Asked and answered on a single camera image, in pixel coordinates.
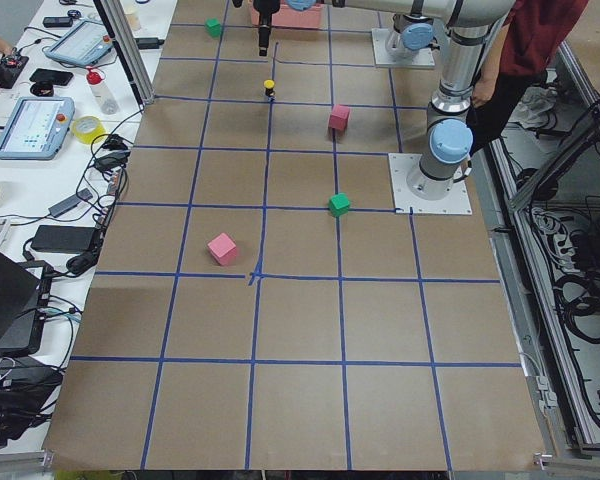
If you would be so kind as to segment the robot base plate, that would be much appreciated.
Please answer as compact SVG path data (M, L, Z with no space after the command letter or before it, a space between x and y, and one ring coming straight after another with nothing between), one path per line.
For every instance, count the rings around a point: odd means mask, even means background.
M420 154L389 153L389 173L397 214L471 215L472 207L458 167L447 180L432 180L420 170Z

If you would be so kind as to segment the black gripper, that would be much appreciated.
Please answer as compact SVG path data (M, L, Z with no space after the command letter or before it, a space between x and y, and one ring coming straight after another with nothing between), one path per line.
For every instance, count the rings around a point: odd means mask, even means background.
M280 10L280 0L253 0L253 8L260 13L258 22L258 54L267 55L271 35L271 14Z

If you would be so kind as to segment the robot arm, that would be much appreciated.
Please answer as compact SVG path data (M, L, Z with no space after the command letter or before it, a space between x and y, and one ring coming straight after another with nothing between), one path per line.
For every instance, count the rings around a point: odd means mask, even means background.
M407 174L407 186L426 200L444 198L459 165L470 157L472 134L465 124L472 84L495 33L513 7L511 1L333 1L335 8L390 12L396 16L392 39L405 37L409 21L440 20L449 46L439 85L427 107L427 150Z

